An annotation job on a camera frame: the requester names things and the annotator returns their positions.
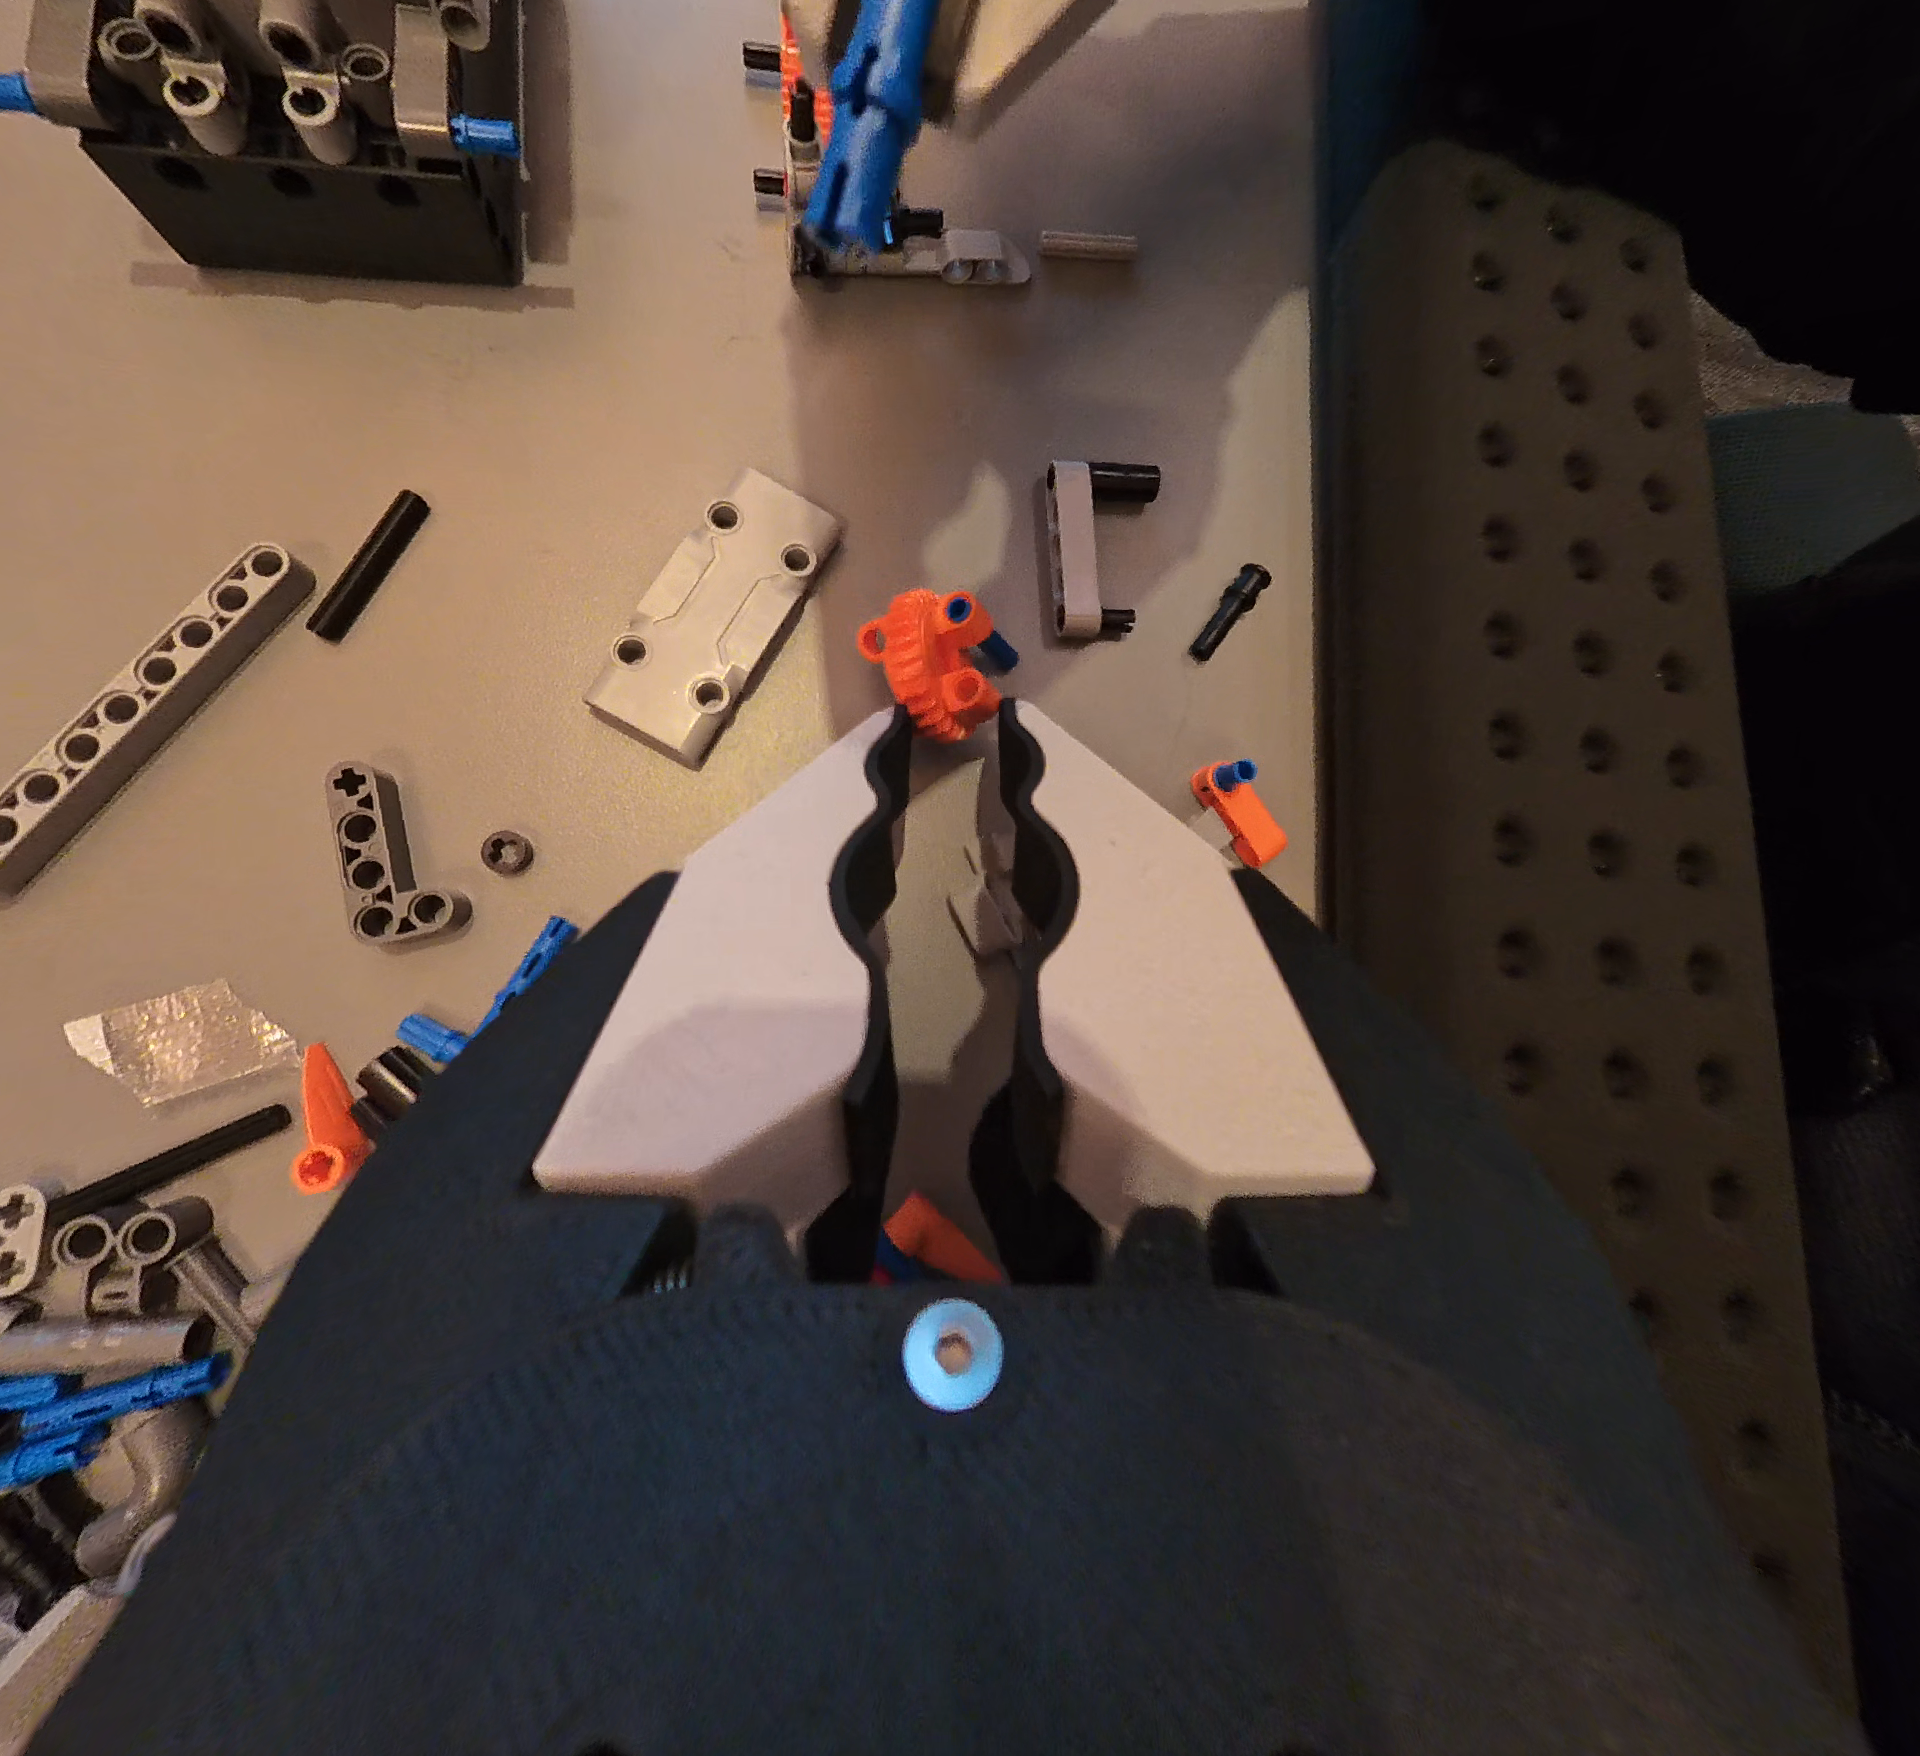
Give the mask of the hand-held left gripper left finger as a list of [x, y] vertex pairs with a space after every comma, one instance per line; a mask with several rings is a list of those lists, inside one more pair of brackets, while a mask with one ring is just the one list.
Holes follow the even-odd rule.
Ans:
[[763, 1207], [788, 1239], [840, 1199], [870, 969], [829, 881], [883, 812], [870, 753], [907, 740], [863, 720], [684, 861], [533, 1159], [544, 1192]]

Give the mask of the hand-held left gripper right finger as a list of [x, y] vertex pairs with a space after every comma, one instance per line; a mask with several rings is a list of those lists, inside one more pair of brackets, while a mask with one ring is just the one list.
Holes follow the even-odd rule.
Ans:
[[1105, 1233], [1365, 1194], [1376, 1163], [1219, 851], [1037, 705], [996, 720], [1018, 951], [1014, 1150]]

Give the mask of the long blue pin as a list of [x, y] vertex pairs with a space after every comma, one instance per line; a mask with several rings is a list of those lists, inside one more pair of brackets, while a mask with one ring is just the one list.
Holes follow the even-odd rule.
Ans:
[[832, 71], [832, 130], [801, 232], [813, 255], [877, 251], [923, 130], [924, 53], [943, 0], [860, 0]]

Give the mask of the orange toothed gear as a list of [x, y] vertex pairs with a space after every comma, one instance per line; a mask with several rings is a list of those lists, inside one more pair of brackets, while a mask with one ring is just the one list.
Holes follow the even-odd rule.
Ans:
[[857, 630], [853, 647], [924, 740], [966, 741], [998, 708], [996, 673], [971, 651], [993, 630], [971, 591], [902, 591]]

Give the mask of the pile of small building parts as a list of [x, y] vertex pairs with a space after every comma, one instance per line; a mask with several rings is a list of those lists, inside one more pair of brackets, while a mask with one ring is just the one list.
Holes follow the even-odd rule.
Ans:
[[[29, 1187], [1, 1192], [1, 1287], [37, 1284], [29, 1263], [44, 1251], [91, 1294], [84, 1317], [30, 1320], [26, 1300], [1, 1303], [1, 1648], [13, 1648], [60, 1603], [110, 1596], [133, 1554], [133, 1534], [162, 1528], [178, 1485], [194, 1475], [208, 1432], [202, 1397], [227, 1358], [214, 1358], [218, 1335], [244, 1355], [259, 1310], [214, 1241], [211, 1210], [195, 1194], [154, 1203], [162, 1184], [268, 1140], [289, 1126], [281, 1107], [264, 1107], [184, 1147], [160, 1153], [71, 1199], [44, 1200], [37, 1239], [26, 1241]], [[432, 1187], [409, 1220], [452, 1223], [446, 1268], [379, 1236], [369, 1274], [424, 1274], [426, 1294], [362, 1298], [346, 1287], [346, 1358], [358, 1331], [373, 1331], [379, 1358], [393, 1361], [402, 1410], [422, 1410], [432, 1387], [471, 1383], [483, 1367], [528, 1355], [547, 1335], [571, 1326], [625, 1287], [611, 1223], [590, 1223], [523, 1190], [483, 1190], [462, 1199]], [[38, 1585], [30, 1497], [76, 1475], [110, 1435], [154, 1427], [148, 1461], [160, 1464], [155, 1502], [97, 1521], [71, 1556], [57, 1556], [51, 1585]]]

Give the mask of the orange connector block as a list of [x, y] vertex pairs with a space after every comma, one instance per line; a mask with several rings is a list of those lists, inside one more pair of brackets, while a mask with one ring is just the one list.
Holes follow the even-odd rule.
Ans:
[[1259, 765], [1249, 758], [1212, 763], [1189, 777], [1194, 798], [1226, 831], [1239, 864], [1262, 871], [1288, 851], [1288, 837], [1259, 795]]

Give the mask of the orange ribbed beam assembly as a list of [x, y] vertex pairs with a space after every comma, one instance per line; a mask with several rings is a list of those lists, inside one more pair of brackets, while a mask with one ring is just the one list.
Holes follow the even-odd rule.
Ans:
[[802, 211], [818, 190], [832, 133], [832, 98], [818, 93], [796, 58], [788, 23], [779, 40], [742, 40], [741, 63], [761, 87], [779, 87], [783, 160], [754, 172], [754, 205], [778, 209], [785, 266], [795, 279], [943, 279], [951, 285], [1024, 285], [1030, 272], [1016, 247], [996, 232], [966, 232], [943, 209], [912, 209], [892, 191], [877, 249], [818, 249], [802, 234]]

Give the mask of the dark grey angled beam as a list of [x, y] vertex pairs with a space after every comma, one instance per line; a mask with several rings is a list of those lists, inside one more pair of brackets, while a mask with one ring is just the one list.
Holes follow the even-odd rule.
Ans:
[[362, 948], [422, 951], [467, 928], [464, 892], [416, 879], [393, 777], [363, 763], [336, 763], [323, 777], [323, 808], [346, 928]]

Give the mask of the grey rectangular panel piece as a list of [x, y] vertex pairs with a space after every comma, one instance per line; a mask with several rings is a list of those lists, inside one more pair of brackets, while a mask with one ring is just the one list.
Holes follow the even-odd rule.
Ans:
[[826, 509], [766, 473], [738, 473], [611, 640], [585, 710], [699, 768], [840, 537]]

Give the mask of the black long pin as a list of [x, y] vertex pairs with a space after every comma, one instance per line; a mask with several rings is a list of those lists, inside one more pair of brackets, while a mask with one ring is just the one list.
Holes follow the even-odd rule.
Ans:
[[1187, 658], [1194, 664], [1208, 664], [1221, 647], [1221, 641], [1229, 637], [1229, 630], [1239, 624], [1239, 620], [1259, 606], [1259, 596], [1269, 586], [1272, 576], [1268, 567], [1262, 566], [1235, 567], [1235, 574], [1221, 587], [1219, 603], [1205, 620], [1202, 630], [1189, 640]]

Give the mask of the small clear sticker bag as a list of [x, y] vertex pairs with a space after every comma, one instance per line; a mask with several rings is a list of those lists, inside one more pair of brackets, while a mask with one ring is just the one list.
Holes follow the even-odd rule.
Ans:
[[63, 1023], [68, 1050], [138, 1107], [155, 1110], [298, 1068], [292, 1033], [246, 1003], [227, 978]]

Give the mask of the grey partly built model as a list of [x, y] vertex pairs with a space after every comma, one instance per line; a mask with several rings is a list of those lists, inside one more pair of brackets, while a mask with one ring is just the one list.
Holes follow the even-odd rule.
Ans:
[[1, 114], [205, 272], [521, 279], [527, 0], [29, 0]]

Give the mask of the short black axle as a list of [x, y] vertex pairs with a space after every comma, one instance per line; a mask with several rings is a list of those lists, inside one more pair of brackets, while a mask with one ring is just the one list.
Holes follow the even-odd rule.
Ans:
[[346, 640], [426, 519], [426, 500], [397, 490], [308, 616], [303, 630], [326, 646]]

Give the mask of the long grey holed beam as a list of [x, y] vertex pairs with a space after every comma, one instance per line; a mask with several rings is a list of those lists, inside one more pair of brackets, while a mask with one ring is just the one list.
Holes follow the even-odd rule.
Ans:
[[312, 594], [288, 549], [239, 552], [107, 684], [1, 782], [1, 898], [47, 861]]

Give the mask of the grey bracket frame piece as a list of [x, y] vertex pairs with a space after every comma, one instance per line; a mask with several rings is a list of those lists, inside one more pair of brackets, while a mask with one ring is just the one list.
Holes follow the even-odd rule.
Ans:
[[1148, 509], [1159, 465], [1053, 460], [1043, 480], [1050, 629], [1061, 641], [1115, 641], [1132, 634], [1131, 609], [1107, 609], [1095, 574], [1095, 512]]

